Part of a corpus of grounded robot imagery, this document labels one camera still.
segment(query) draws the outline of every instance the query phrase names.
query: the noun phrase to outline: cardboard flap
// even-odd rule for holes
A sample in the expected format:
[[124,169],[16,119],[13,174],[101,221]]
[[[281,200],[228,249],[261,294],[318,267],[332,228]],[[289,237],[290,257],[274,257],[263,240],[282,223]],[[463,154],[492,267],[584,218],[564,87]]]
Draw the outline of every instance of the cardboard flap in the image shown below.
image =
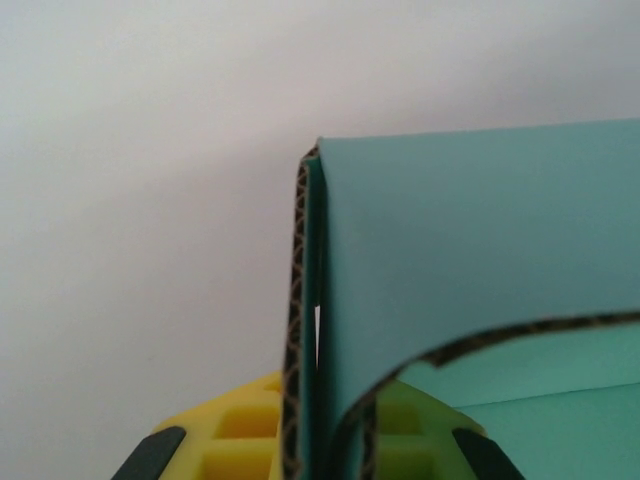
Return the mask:
[[527,336],[441,368],[426,361],[399,379],[455,408],[640,382],[640,323]]
[[320,141],[321,461],[412,359],[638,320],[639,139],[628,120]]
[[282,380],[281,470],[285,479],[309,478],[315,450],[315,307],[320,291],[319,261],[324,184],[312,149],[296,179],[289,318]]

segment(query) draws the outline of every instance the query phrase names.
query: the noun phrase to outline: teal cardboard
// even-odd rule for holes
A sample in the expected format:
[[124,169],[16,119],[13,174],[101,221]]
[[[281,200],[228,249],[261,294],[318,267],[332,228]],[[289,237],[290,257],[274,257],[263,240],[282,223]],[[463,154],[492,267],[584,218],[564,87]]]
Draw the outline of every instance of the teal cardboard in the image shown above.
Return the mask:
[[524,337],[442,368],[416,362],[399,379],[460,408],[635,384],[639,365],[640,325],[626,325]]
[[[305,203],[305,218],[315,219],[323,208],[324,183],[320,170],[320,162],[317,158],[307,161],[309,168],[308,194]],[[302,285],[303,322],[302,331],[302,365],[300,372],[300,422],[299,422],[299,447],[301,463],[300,476],[302,479],[311,478],[312,466],[315,463],[314,411],[319,408],[316,405],[315,374],[316,374],[316,326],[315,307],[318,304],[319,258],[321,245],[321,223],[307,222],[305,231],[304,249],[304,282]]]
[[531,480],[632,480],[640,458],[640,385],[462,408]]
[[321,139],[320,468],[345,414],[410,359],[640,307],[638,139],[638,120]]

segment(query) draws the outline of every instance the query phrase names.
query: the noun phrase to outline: cardboard box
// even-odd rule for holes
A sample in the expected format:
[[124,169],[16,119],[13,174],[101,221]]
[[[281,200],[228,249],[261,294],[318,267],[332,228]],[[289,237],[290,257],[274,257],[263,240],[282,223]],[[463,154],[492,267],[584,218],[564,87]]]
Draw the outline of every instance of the cardboard box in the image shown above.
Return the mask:
[[297,179],[283,478],[373,478],[398,376],[493,418],[527,478],[636,478],[639,187],[638,120],[320,139]]

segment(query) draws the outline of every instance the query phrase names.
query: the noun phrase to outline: white wall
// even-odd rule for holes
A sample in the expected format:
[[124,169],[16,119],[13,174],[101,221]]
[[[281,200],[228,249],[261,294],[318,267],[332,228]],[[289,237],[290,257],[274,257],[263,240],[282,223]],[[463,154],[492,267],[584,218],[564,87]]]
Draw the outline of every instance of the white wall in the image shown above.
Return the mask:
[[0,478],[279,367],[318,135],[640,115],[636,0],[0,0]]

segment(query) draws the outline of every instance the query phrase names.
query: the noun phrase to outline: yellow plastic object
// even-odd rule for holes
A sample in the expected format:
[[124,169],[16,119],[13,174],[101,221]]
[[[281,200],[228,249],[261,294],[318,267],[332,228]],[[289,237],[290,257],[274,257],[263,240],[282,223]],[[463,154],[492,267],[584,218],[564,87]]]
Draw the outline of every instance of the yellow plastic object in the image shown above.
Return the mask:
[[405,383],[394,381],[377,396],[379,480],[476,480],[452,432],[486,436],[461,412]]
[[187,435],[160,480],[281,480],[280,372],[158,425]]

